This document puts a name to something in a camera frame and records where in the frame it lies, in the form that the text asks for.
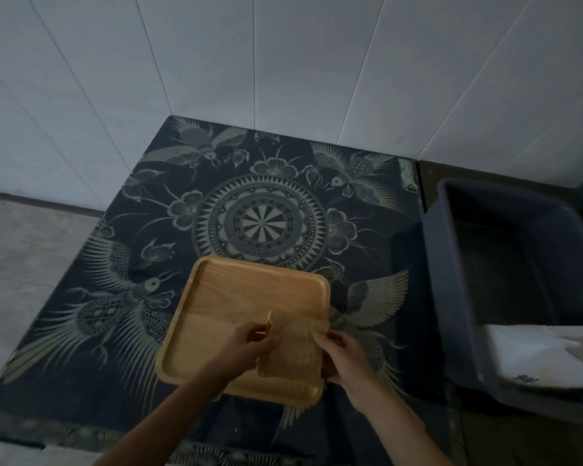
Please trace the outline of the person's right hand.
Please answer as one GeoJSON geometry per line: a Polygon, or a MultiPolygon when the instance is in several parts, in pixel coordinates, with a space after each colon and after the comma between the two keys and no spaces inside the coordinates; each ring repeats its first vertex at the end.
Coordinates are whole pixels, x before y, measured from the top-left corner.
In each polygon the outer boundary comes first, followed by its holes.
{"type": "Polygon", "coordinates": [[[365,351],[360,342],[349,334],[331,330],[325,335],[338,343],[339,355],[328,355],[320,348],[323,358],[321,376],[327,382],[342,387],[350,402],[358,407],[376,381],[365,351]]]}

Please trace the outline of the person's left hand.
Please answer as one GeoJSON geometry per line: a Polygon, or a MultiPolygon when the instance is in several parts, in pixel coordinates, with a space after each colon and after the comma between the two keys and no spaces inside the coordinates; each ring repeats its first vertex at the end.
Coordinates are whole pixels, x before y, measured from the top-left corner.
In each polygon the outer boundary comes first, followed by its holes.
{"type": "Polygon", "coordinates": [[[248,370],[254,369],[262,355],[270,352],[253,352],[253,340],[257,334],[266,335],[266,324],[248,322],[237,329],[227,339],[221,350],[214,356],[211,366],[221,379],[230,382],[248,370]]]}

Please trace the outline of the tan scrubbing cloth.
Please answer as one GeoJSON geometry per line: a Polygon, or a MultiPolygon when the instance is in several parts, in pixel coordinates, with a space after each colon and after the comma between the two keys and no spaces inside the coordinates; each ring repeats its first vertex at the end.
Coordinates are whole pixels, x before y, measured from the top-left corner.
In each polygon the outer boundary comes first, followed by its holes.
{"type": "Polygon", "coordinates": [[[267,319],[266,336],[275,337],[280,343],[271,352],[259,357],[258,375],[318,386],[322,380],[323,356],[314,335],[327,335],[328,330],[327,320],[271,311],[267,319]]]}

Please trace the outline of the person's left forearm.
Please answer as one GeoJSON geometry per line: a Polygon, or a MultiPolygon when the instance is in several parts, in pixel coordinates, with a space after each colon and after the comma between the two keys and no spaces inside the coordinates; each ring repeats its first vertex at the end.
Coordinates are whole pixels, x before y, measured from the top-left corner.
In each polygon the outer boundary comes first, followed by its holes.
{"type": "Polygon", "coordinates": [[[135,426],[93,466],[165,466],[197,418],[241,372],[210,363],[135,426]]]}

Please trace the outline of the person's right forearm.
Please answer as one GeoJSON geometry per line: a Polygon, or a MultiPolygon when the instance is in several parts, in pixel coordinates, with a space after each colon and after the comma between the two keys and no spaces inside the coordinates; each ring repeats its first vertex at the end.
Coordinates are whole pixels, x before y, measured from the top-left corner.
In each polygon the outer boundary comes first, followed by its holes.
{"type": "Polygon", "coordinates": [[[378,435],[394,466],[454,466],[403,400],[377,381],[364,384],[355,405],[378,435]]]}

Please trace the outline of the square wooden tray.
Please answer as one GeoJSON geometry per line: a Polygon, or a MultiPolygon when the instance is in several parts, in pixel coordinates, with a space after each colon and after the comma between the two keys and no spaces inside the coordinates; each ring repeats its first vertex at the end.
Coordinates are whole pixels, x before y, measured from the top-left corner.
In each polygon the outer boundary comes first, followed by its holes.
{"type": "Polygon", "coordinates": [[[248,322],[271,311],[328,320],[331,287],[316,273],[232,258],[198,259],[189,275],[155,361],[156,375],[182,384],[248,322]]]}

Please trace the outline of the dark patterned tablecloth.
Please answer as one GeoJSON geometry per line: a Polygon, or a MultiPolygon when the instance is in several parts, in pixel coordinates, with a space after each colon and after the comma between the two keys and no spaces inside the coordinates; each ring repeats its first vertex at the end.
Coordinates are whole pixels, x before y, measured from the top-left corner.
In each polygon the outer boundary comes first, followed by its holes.
{"type": "Polygon", "coordinates": [[[0,440],[100,451],[272,311],[358,339],[447,453],[415,162],[169,117],[0,371],[0,440]]]}

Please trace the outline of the dark grey plastic bin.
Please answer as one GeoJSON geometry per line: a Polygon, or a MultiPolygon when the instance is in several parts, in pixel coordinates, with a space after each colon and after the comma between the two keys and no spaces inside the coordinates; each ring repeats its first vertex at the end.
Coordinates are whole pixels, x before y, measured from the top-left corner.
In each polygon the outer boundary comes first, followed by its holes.
{"type": "Polygon", "coordinates": [[[542,374],[501,378],[490,326],[583,326],[583,219],[557,197],[447,178],[423,216],[447,377],[497,402],[583,424],[583,387],[542,374]]]}

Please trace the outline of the white cloth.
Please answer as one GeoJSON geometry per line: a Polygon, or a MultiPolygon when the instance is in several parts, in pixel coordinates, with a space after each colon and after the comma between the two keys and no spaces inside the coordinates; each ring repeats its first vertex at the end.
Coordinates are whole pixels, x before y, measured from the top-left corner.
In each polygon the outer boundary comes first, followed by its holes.
{"type": "Polygon", "coordinates": [[[583,389],[583,326],[483,326],[498,378],[533,388],[583,389]]]}

